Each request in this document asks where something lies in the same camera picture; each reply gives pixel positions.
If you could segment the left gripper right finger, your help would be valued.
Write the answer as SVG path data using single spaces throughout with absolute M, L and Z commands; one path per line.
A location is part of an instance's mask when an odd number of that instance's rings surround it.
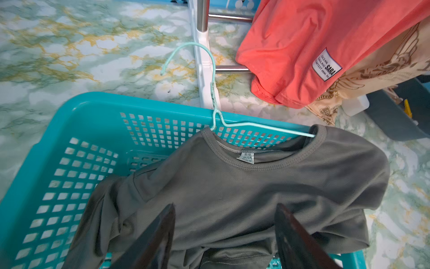
M 340 268 L 285 205 L 277 204 L 274 224 L 278 255 L 284 269 Z

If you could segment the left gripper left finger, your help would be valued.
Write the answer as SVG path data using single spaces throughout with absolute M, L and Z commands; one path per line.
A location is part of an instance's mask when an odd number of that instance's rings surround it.
M 168 267 L 174 236 L 175 207 L 167 205 L 112 269 L 165 269 Z

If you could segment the dark grey garment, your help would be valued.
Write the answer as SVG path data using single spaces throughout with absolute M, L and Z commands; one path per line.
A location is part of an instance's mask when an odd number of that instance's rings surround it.
M 93 191 L 64 268 L 119 258 L 168 204 L 176 211 L 170 269 L 264 269 L 277 253 L 274 214 L 285 205 L 332 254 L 370 245 L 365 210 L 389 183 L 383 151 L 322 125 L 267 150 L 227 143 L 205 128 L 166 160 Z

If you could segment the red garment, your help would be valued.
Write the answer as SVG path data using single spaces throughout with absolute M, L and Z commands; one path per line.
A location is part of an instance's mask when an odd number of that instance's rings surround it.
M 262 1 L 236 61 L 255 96 L 300 109 L 429 14 L 428 1 Z

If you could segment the beige compass print t-shirt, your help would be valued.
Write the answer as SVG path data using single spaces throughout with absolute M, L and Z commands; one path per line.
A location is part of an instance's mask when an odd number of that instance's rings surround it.
M 344 100 L 393 87 L 429 71 L 430 18 L 427 17 L 347 70 L 306 108 L 333 126 Z

